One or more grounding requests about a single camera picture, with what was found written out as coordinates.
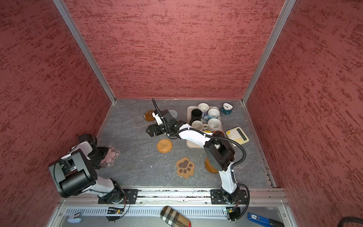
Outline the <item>grey woven round coaster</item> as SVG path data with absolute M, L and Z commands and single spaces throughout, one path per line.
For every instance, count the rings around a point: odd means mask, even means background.
M 178 113 L 175 110 L 169 110 L 169 113 L 171 114 L 171 116 L 175 119 L 178 118 Z

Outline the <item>pink flower coaster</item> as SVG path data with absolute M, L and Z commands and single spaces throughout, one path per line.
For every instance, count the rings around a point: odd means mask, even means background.
M 108 152 L 105 158 L 101 161 L 101 167 L 111 167 L 115 164 L 115 160 L 119 157 L 120 151 L 115 149 L 113 145 L 108 145 Z

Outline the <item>dark amber round coaster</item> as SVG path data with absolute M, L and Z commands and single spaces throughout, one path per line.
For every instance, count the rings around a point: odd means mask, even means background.
M 155 120 L 155 117 L 153 116 L 154 110 L 148 110 L 144 113 L 143 117 L 144 120 L 147 122 L 152 122 Z

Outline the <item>rattan round coaster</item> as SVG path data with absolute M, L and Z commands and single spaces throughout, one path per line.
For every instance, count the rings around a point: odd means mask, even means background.
M 171 142 L 171 140 L 168 139 L 162 139 L 157 143 L 157 150 L 160 153 L 168 153 L 172 150 L 173 148 L 173 143 Z

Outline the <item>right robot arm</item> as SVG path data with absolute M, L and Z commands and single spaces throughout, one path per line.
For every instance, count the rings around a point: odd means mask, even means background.
M 168 110 L 156 108 L 152 111 L 152 117 L 157 123 L 150 125 L 146 133 L 151 137 L 166 134 L 170 139 L 183 139 L 201 146 L 213 168 L 219 172 L 224 201 L 236 203 L 240 187 L 233 169 L 245 161 L 245 149 L 220 132 L 205 133 L 184 121 L 177 121 Z

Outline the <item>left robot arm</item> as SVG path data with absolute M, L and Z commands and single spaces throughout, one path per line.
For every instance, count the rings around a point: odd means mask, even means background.
M 126 204 L 127 196 L 116 180 L 97 175 L 102 167 L 111 167 L 120 151 L 114 146 L 99 147 L 91 134 L 78 137 L 79 143 L 48 168 L 58 193 L 63 198 L 93 194 L 99 204 Z

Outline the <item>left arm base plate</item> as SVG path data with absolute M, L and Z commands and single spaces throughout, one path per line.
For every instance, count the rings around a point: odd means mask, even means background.
M 105 196 L 98 197 L 98 204 L 135 204 L 138 189 L 114 189 Z

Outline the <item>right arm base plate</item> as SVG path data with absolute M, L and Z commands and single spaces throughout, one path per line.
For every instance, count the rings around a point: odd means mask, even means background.
M 223 189 L 210 190 L 212 204 L 247 204 L 247 192 L 237 188 L 233 193 L 229 194 Z

